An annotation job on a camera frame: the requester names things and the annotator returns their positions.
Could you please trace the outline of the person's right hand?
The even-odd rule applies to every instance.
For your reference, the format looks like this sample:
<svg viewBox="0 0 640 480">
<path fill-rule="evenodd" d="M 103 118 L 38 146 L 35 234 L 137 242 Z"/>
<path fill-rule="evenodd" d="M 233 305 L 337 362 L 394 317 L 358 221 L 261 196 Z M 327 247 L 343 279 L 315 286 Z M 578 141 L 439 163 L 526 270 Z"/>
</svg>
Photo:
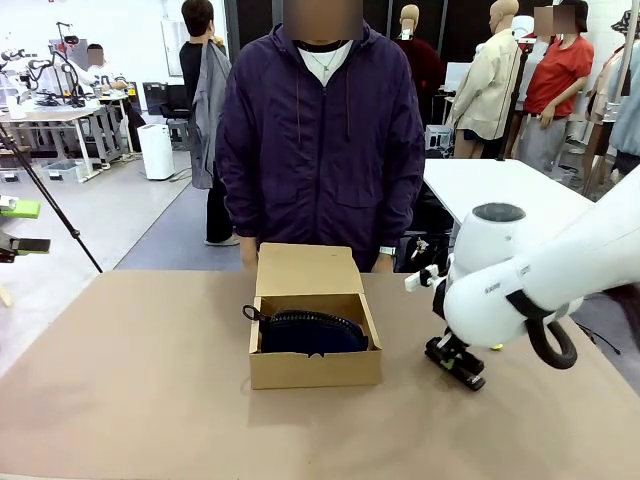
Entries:
<svg viewBox="0 0 640 480">
<path fill-rule="evenodd" d="M 258 266 L 258 242 L 255 237 L 240 237 L 241 260 L 246 270 L 255 271 Z"/>
</svg>

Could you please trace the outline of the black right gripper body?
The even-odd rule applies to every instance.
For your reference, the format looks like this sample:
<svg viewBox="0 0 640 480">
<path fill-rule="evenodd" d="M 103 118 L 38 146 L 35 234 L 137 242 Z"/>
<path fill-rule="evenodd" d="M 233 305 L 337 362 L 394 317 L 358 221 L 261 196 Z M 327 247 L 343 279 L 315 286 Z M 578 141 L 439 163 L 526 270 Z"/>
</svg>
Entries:
<svg viewBox="0 0 640 480">
<path fill-rule="evenodd" d="M 447 291 L 447 280 L 440 279 L 433 286 L 434 296 L 432 302 L 432 311 L 439 316 L 441 319 L 445 320 L 446 315 L 444 311 L 444 301 Z"/>
</svg>

